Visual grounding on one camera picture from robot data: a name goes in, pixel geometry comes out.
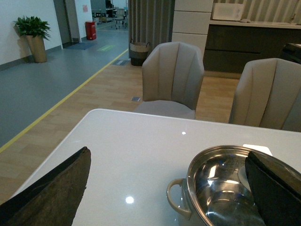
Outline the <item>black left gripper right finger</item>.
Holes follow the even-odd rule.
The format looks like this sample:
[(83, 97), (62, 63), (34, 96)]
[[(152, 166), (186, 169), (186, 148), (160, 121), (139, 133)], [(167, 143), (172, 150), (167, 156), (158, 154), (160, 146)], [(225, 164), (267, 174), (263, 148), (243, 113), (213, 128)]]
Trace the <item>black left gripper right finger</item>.
[(246, 177), (267, 226), (301, 224), (301, 174), (283, 161), (257, 151), (245, 160)]

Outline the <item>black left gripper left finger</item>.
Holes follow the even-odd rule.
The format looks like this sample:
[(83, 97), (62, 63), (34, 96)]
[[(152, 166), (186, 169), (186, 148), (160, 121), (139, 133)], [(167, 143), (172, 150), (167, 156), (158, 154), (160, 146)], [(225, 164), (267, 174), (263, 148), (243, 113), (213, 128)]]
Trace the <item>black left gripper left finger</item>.
[(91, 152), (81, 148), (0, 206), (2, 226), (70, 226), (82, 200)]

